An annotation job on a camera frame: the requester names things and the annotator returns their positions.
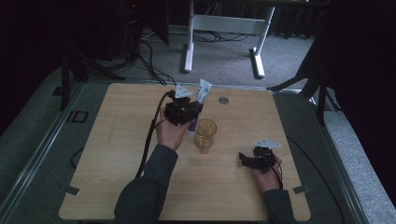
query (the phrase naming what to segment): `gray carpet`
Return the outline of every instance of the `gray carpet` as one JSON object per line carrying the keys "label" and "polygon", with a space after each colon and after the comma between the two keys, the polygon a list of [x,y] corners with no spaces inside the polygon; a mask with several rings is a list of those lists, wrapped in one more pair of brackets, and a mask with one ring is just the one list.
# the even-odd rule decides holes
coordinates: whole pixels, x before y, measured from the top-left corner
{"label": "gray carpet", "polygon": [[[257,43],[256,36],[249,36],[238,42],[216,44],[196,42],[192,72],[189,74],[182,71],[186,36],[171,36],[169,47],[155,36],[145,40],[153,48],[153,64],[177,82],[198,83],[199,78],[204,78],[217,85],[253,88],[271,87],[293,77],[313,41],[300,37],[284,39],[280,36],[268,36],[262,52],[266,78],[257,79],[254,77],[251,60],[248,57],[248,49]],[[142,56],[149,60],[148,49],[146,45],[140,45]],[[135,65],[142,66],[142,63],[137,61]],[[137,66],[131,66],[123,72],[121,69],[118,71],[119,75],[126,77],[125,82],[130,83],[152,80],[145,70]],[[0,139],[2,201],[17,180],[24,164],[40,144],[40,139],[45,137],[51,123],[57,116],[62,115],[62,112],[58,111],[60,97],[51,95],[53,89],[59,86],[59,72],[58,70],[43,82]],[[61,220],[58,217],[64,195],[57,188],[70,182],[74,173],[70,159],[75,152],[84,147],[106,93],[106,87],[114,82],[103,75],[91,74],[91,76],[72,108],[75,111],[89,112],[87,122],[63,123],[50,151],[8,223],[77,223]],[[303,85],[304,81],[296,83],[291,88],[299,90]],[[325,147],[333,146],[329,146],[328,141],[323,138],[323,132],[327,130],[318,125],[314,115],[315,107],[300,94],[282,92],[275,94],[275,99],[286,135],[296,141],[312,158],[331,186],[346,223],[354,223],[332,171],[327,152],[323,150]],[[306,194],[312,217],[305,223],[341,223],[339,210],[318,172],[292,142],[290,148],[303,184],[312,189]]]}

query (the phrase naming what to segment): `wooden table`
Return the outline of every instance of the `wooden table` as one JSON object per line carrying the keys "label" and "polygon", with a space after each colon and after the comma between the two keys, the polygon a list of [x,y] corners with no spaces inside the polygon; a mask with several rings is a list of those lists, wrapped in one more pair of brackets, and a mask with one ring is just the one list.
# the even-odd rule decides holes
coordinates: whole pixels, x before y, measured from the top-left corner
{"label": "wooden table", "polygon": [[[70,183],[80,189],[79,195],[65,195],[61,218],[114,218],[120,192],[138,170],[158,103],[166,91],[174,89],[110,85]],[[187,89],[195,94],[197,87]],[[220,97],[227,97],[229,103],[222,105]],[[216,122],[215,143],[209,154],[201,154],[192,137],[184,137],[161,220],[267,219],[255,179],[238,159],[238,152],[252,156],[253,142],[263,138],[282,146],[274,152],[283,161],[283,182],[290,192],[294,216],[297,220],[310,218],[304,194],[292,190],[301,182],[271,92],[213,87],[201,119]],[[157,142],[155,135],[150,152]]]}

